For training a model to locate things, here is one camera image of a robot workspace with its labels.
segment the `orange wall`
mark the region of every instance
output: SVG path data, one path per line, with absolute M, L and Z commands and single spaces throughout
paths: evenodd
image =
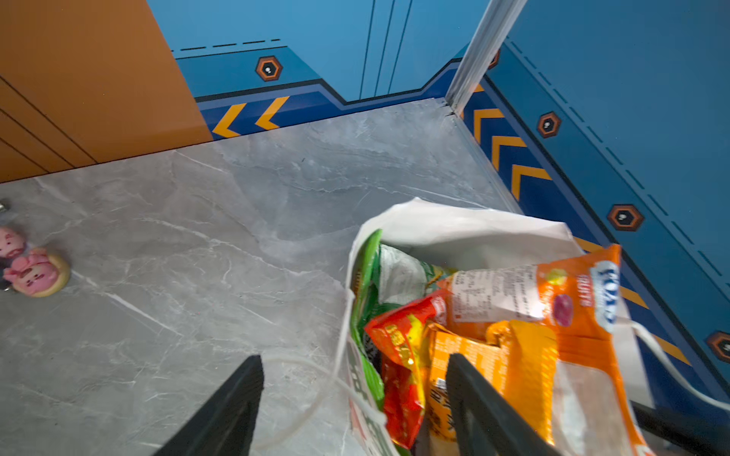
M 0 182 L 211 140 L 145 0 L 0 5 Z

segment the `pink toy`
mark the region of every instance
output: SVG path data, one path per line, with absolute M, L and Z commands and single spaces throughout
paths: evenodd
M 47 255 L 45 249 L 33 249 L 27 257 L 14 259 L 3 278 L 22 294 L 43 298 L 63 288 L 69 275 L 69 266 L 60 257 Z
M 0 226 L 0 258 L 12 260 L 26 249 L 26 240 L 10 228 Z

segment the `nutrition label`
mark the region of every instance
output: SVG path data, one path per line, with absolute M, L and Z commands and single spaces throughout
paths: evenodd
M 544 306 L 537 266 L 478 269 L 454 274 L 452 318 L 456 322 L 538 321 Z

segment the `marble floor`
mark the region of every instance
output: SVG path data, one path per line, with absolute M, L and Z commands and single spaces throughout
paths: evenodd
M 0 185 L 0 225 L 72 265 L 49 298 L 0 292 L 0 454 L 151 455 L 255 353 L 331 366 L 350 244 L 414 196 L 518 210 L 442 100 Z M 322 376 L 265 366 L 257 438 Z M 252 455 L 362 455 L 333 391 Z

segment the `orange hexagon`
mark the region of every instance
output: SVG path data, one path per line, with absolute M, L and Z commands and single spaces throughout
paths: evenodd
M 497 66 L 497 64 L 499 63 L 499 54 L 501 52 L 502 52 L 502 49 L 497 50 L 497 54 L 494 54 L 494 58 L 492 59 L 491 62 L 489 62 L 489 67 L 487 68 L 487 70 L 491 70 L 492 68 Z
M 560 130 L 561 120 L 555 112 L 549 112 L 540 116 L 537 123 L 537 130 L 543 138 L 550 138 L 558 134 Z
M 281 76 L 281 71 L 284 67 L 273 55 L 269 57 L 261 57 L 258 59 L 258 65 L 256 65 L 256 74 L 266 82 L 275 81 Z
M 726 363 L 730 363 L 730 334 L 717 331 L 707 338 L 707 345 L 715 356 Z
M 644 216 L 633 204 L 614 204 L 608 221 L 619 231 L 636 231 L 644 223 Z

